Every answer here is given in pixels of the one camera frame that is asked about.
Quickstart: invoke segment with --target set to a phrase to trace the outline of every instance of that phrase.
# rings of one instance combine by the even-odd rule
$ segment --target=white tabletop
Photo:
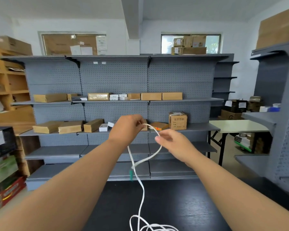
[[[254,133],[269,131],[264,125],[251,120],[216,120],[209,121],[209,123],[220,128],[220,133]]]

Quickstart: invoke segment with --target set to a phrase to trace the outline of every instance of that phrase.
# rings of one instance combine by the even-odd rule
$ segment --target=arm
[[[191,167],[232,230],[289,230],[289,211],[202,155],[181,133],[155,140]]]
[[[123,150],[144,127],[122,116],[107,141],[54,176],[0,219],[0,230],[81,230]]]

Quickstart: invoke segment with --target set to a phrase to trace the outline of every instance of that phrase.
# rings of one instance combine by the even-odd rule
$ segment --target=white cable
[[[160,136],[160,134],[158,133],[158,131],[157,131],[153,126],[151,126],[151,125],[149,125],[149,124],[143,124],[143,125],[147,125],[147,126],[152,127],[152,128],[155,130],[155,132],[158,134],[158,136]],[[145,228],[146,228],[146,231],[148,231],[149,228],[150,228],[152,231],[179,231],[177,228],[175,228],[175,227],[173,227],[173,226],[171,226],[171,225],[159,225],[159,224],[151,224],[151,225],[150,225],[145,219],[143,219],[143,218],[140,216],[141,207],[142,207],[142,204],[143,204],[143,202],[144,202],[144,186],[143,186],[141,180],[139,179],[139,177],[138,177],[138,175],[137,175],[137,173],[136,173],[136,168],[135,168],[135,167],[136,167],[137,165],[141,164],[142,162],[145,162],[145,161],[153,158],[157,153],[159,153],[159,151],[162,149],[162,146],[160,146],[160,148],[157,150],[157,152],[155,152],[153,155],[151,155],[151,156],[149,156],[149,157],[147,157],[147,158],[145,158],[145,159],[142,159],[142,160],[140,160],[140,161],[138,161],[138,162],[136,162],[136,163],[134,162],[133,156],[131,155],[131,150],[130,150],[129,146],[127,147],[127,149],[128,149],[128,152],[129,152],[129,156],[131,157],[131,163],[132,163],[132,167],[131,167],[131,168],[134,170],[135,176],[136,176],[136,178],[137,178],[138,182],[140,183],[140,185],[141,185],[141,187],[142,187],[142,190],[143,190],[142,200],[141,200],[141,203],[140,203],[138,215],[133,215],[133,216],[131,216],[131,218],[130,218],[130,220],[129,220],[129,226],[130,226],[130,228],[131,228],[131,231],[133,231],[133,228],[132,228],[132,226],[131,226],[131,219],[132,219],[133,217],[138,217],[137,231],[142,231],[142,230],[145,229]],[[140,219],[141,219],[144,223],[146,223],[146,225],[143,226],[141,229],[140,229]]]

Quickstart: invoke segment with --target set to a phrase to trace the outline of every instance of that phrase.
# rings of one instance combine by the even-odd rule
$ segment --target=ceiling
[[[280,0],[144,0],[143,18],[247,21]]]
[[[144,0],[151,20],[247,21],[280,0]],[[121,0],[0,0],[14,18],[124,19]]]

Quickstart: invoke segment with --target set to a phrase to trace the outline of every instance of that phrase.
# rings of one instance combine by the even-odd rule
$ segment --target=dark wood tabletop
[[[242,179],[289,210],[289,195],[265,178]],[[210,199],[203,184],[195,180],[142,181],[145,199],[141,216],[149,223],[172,225],[179,231],[231,230]],[[130,230],[129,219],[138,214],[142,188],[137,181],[107,182],[83,231]],[[133,229],[137,218],[133,218]]]

